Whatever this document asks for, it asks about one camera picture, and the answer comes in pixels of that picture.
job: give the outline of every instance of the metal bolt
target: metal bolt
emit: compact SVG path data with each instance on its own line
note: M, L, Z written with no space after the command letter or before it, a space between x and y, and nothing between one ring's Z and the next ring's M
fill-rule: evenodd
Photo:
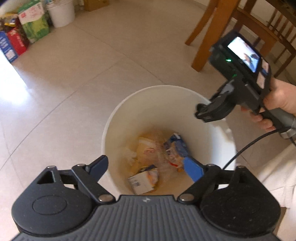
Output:
M190 193L184 193L179 196L180 200L183 202L190 202L194 200L194 196Z
M111 202L114 200L114 197L110 194L102 194L99 196L100 202Z

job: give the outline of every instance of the human hand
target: human hand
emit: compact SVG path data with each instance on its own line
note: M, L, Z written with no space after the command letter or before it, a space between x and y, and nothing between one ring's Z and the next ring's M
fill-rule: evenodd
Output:
M271 92L263 100L265 107L269 110L281 108L296 116L296 86L271 78L270 89ZM241 109L243 112L249 111L244 107L241 107ZM251 120L257 123L258 126L266 132L276 129L272 121L263 119L262 115L254 115L250 112L250 116Z

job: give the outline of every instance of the display screen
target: display screen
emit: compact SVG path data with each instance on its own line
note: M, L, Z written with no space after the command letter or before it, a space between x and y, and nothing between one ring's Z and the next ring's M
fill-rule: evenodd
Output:
M236 37L229 45L230 48L249 68L255 73L259 62L259 56L240 37Z

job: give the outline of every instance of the black cable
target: black cable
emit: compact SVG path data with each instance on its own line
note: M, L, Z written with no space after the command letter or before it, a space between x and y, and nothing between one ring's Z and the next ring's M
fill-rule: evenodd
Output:
M290 128L291 127L285 127L285 128L281 128L281 129L276 129L274 131L265 133L262 136L259 136L257 139L253 140L248 145L246 145L244 148L242 148L233 158L231 158L229 160L229 162L227 162L227 164L222 169L225 170L240 154L242 154L246 149L248 149L250 146L254 145L256 142L260 141L264 137L267 137L267 136L272 135L272 134L277 133L277 132L280 132L280 133L281 132L286 132Z

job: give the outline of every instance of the white bucket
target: white bucket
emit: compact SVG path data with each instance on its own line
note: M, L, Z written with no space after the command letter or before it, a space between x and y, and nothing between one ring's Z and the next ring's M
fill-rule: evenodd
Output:
M103 132L102 154L108 157L109 166L99 183L116 197L134 194L127 182L131 167L123 158L123 149L136 148L137 138L153 127L178 132L195 159L223 167L236 154L231 130L225 120L203 123L196 119L198 103L209 101L192 90L172 85L148 87L123 100L109 117ZM234 169L234 162L228 169ZM179 174L148 195L177 197L193 184L185 172Z
M48 4L47 10L55 28L66 26L75 19L73 0L61 0L56 4Z

